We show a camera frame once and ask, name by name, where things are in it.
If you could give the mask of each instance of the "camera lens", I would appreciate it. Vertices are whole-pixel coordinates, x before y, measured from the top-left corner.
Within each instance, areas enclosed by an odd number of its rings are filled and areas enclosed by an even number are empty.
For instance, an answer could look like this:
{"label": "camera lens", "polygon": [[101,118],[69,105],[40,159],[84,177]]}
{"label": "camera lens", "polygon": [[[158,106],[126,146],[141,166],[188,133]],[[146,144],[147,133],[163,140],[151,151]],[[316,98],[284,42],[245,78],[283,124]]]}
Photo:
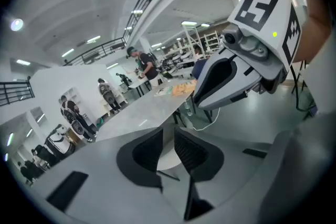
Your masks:
{"label": "camera lens", "polygon": [[236,39],[232,34],[225,34],[224,38],[225,38],[225,41],[228,42],[229,44],[236,43]]}

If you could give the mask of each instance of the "white table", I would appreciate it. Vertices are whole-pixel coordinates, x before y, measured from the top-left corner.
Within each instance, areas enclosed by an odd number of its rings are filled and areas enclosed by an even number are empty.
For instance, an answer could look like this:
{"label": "white table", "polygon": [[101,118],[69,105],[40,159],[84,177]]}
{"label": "white table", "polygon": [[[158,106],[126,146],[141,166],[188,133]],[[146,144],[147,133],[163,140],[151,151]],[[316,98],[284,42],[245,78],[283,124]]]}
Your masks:
{"label": "white table", "polygon": [[187,82],[187,80],[173,79],[166,81],[155,90],[134,101],[99,129],[96,141],[160,126],[183,104],[191,93],[179,96],[166,94],[155,97],[154,95],[161,88],[175,86],[183,82]]}
{"label": "white table", "polygon": [[136,89],[139,96],[141,97],[140,91],[142,93],[142,95],[144,95],[142,89],[141,89],[141,85],[143,85],[145,82],[148,81],[147,77],[144,77],[143,79],[137,79],[137,81],[133,82],[131,85],[129,85],[129,88],[131,89]]}
{"label": "white table", "polygon": [[177,72],[172,73],[171,75],[173,77],[190,76],[191,72],[193,71],[193,68],[194,67],[182,68],[182,69],[179,69]]}

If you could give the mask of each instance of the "person wearing backpack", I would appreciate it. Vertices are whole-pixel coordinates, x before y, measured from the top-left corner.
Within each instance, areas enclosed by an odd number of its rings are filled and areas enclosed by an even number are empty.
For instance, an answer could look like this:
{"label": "person wearing backpack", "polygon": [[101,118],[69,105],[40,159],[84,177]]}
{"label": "person wearing backpack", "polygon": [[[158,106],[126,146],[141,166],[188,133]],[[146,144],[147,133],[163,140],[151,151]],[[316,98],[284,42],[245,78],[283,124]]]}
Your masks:
{"label": "person wearing backpack", "polygon": [[[74,120],[79,121],[79,123],[94,137],[97,137],[96,132],[86,123],[83,116],[79,113],[78,106],[73,101],[68,101],[65,95],[61,96],[61,114],[66,120],[71,124]],[[88,142],[92,142],[92,138],[84,132],[84,137]]]}

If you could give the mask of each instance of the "white cable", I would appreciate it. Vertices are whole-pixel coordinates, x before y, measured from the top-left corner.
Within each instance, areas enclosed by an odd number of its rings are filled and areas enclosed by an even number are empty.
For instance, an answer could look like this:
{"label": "white cable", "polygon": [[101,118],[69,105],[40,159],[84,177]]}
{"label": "white cable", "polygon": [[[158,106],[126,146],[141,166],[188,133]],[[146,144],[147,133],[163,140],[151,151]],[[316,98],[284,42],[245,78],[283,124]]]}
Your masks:
{"label": "white cable", "polygon": [[218,118],[218,116],[219,116],[219,112],[220,112],[220,108],[218,109],[217,117],[215,118],[215,120],[214,120],[212,123],[210,123],[209,125],[205,126],[205,127],[202,128],[202,129],[196,129],[195,127],[193,127],[194,130],[196,130],[196,131],[203,131],[204,129],[208,128],[210,125],[214,124],[214,123],[217,121],[217,118]]}

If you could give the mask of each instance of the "person wearing cap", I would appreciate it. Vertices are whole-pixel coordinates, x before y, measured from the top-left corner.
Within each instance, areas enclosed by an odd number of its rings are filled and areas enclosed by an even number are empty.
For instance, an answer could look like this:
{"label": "person wearing cap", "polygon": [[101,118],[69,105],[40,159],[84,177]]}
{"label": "person wearing cap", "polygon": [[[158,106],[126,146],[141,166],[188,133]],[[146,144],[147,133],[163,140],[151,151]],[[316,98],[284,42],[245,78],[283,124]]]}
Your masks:
{"label": "person wearing cap", "polygon": [[152,88],[159,86],[159,80],[161,80],[161,77],[151,58],[147,54],[138,51],[133,47],[129,47],[127,49],[127,54],[139,60],[141,68],[143,69],[142,76],[146,76],[148,78]]}

